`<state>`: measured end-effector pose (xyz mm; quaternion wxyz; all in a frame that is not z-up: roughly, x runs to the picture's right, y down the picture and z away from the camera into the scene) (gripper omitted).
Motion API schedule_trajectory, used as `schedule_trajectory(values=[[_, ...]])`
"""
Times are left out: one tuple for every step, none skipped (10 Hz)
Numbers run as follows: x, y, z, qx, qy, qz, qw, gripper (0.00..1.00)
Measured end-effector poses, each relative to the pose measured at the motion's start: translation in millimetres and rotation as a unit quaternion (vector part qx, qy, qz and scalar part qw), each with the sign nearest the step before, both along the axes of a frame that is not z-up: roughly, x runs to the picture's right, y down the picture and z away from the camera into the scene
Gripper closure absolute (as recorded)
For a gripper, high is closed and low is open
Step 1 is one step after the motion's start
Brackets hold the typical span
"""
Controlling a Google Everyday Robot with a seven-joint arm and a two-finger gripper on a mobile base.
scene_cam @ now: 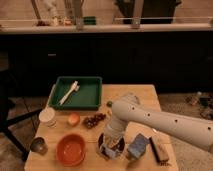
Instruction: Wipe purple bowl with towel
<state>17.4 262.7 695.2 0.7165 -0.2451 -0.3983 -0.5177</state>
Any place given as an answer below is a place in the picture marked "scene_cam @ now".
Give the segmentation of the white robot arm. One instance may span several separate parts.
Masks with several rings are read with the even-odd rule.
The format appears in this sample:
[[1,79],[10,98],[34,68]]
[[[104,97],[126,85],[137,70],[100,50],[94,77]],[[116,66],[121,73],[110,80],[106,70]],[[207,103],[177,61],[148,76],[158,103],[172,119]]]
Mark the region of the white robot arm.
[[124,137],[130,122],[143,124],[174,136],[213,154],[213,122],[204,119],[156,111],[135,101],[135,95],[127,94],[112,104],[112,116],[106,124],[104,145],[113,147]]

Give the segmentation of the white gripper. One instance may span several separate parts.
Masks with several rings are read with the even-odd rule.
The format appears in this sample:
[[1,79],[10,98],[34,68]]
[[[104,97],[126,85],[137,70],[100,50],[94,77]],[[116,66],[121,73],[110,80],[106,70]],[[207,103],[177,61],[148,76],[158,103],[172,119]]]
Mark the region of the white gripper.
[[100,136],[100,146],[105,144],[107,147],[116,147],[118,154],[123,151],[123,140],[122,139],[113,139],[104,133]]

